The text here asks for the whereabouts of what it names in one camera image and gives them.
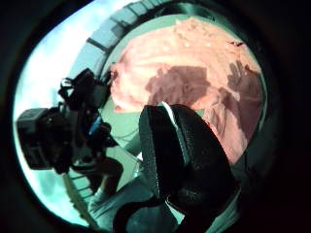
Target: black camera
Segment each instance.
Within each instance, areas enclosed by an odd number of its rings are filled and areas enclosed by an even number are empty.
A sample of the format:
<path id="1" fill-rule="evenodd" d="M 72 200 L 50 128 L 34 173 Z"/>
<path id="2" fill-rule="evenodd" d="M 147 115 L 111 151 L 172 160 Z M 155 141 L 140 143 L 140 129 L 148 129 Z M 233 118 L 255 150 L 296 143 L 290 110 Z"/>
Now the black camera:
<path id="1" fill-rule="evenodd" d="M 109 96 L 109 86 L 85 69 L 75 79 L 66 78 L 58 94 L 64 102 L 50 109 L 29 109 L 17 120 L 24 157 L 31 169 L 54 169 L 67 173 L 91 170 L 95 158 L 106 156 L 106 148 L 117 142 L 111 126 L 98 109 Z"/>

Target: equipment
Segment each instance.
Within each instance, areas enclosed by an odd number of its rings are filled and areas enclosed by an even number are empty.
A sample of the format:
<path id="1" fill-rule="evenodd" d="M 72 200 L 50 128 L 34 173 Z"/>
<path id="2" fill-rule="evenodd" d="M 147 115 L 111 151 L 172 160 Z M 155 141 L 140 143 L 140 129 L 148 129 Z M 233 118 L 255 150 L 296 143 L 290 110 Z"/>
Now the equipment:
<path id="1" fill-rule="evenodd" d="M 69 167 L 83 172 L 92 169 L 97 156 L 106 155 L 106 148 L 116 146 L 111 126 L 98 113 L 108 91 L 85 69 L 73 80 L 64 79 L 58 91 L 64 103 L 23 112 L 17 130 L 29 167 L 53 168 L 58 174 Z"/>

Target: camera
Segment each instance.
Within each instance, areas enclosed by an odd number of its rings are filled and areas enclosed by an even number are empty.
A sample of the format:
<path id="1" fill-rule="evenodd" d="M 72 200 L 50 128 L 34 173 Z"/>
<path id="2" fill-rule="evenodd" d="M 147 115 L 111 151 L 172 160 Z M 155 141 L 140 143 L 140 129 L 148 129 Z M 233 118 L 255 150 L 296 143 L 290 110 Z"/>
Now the camera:
<path id="1" fill-rule="evenodd" d="M 109 86 L 85 69 L 75 79 L 65 78 L 57 107 L 29 109 L 17 119 L 17 132 L 24 157 L 33 170 L 69 168 L 91 171 L 98 156 L 117 142 L 111 126 L 103 122 L 98 109 L 109 96 Z"/>

